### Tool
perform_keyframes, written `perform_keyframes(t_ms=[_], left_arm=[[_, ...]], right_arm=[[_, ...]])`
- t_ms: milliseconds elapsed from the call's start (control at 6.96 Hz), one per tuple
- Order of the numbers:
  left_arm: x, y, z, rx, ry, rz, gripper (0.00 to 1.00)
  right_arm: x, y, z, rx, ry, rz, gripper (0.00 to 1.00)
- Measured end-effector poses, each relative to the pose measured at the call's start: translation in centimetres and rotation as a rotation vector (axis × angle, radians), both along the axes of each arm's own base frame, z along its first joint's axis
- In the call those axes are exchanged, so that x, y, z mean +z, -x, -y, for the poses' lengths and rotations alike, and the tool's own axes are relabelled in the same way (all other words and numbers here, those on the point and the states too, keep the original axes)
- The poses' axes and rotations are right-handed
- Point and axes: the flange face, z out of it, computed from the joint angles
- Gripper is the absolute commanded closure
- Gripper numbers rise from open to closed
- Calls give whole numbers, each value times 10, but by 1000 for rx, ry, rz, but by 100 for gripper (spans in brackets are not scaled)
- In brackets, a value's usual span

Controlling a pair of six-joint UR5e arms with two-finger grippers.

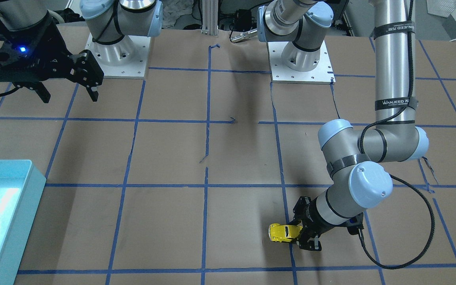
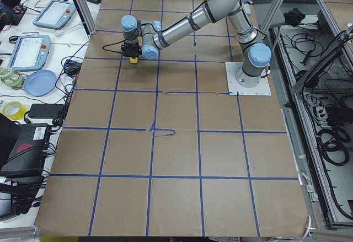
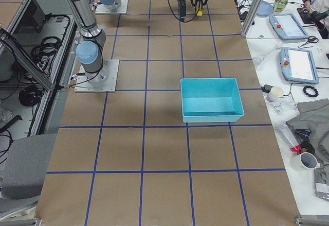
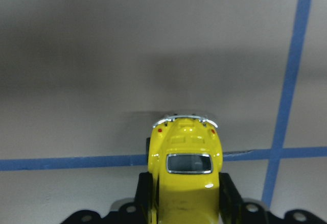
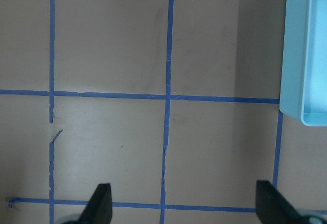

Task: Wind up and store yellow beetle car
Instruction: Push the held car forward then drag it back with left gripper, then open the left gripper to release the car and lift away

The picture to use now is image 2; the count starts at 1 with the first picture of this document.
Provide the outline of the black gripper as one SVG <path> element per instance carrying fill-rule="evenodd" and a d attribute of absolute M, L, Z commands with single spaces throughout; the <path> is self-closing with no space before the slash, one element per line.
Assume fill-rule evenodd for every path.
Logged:
<path fill-rule="evenodd" d="M 138 41 L 125 40 L 122 44 L 122 55 L 129 58 L 139 58 L 142 54 Z"/>

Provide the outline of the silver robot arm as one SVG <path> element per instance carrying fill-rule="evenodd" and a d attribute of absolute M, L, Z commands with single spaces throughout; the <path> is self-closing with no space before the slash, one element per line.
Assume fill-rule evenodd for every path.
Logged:
<path fill-rule="evenodd" d="M 231 21 L 243 52 L 242 72 L 250 78 L 260 77 L 270 62 L 271 50 L 262 42 L 261 32 L 249 21 L 241 0 L 204 0 L 183 19 L 163 30 L 156 21 L 125 15 L 121 19 L 124 40 L 120 53 L 125 57 L 143 56 L 154 60 L 160 50 L 225 17 Z"/>

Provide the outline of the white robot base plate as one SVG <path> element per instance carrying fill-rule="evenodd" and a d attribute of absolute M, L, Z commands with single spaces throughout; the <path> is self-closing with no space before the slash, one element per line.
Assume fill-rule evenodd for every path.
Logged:
<path fill-rule="evenodd" d="M 243 62 L 225 62 L 228 93 L 240 96 L 271 96 L 266 70 L 258 77 L 247 76 L 242 69 Z"/>

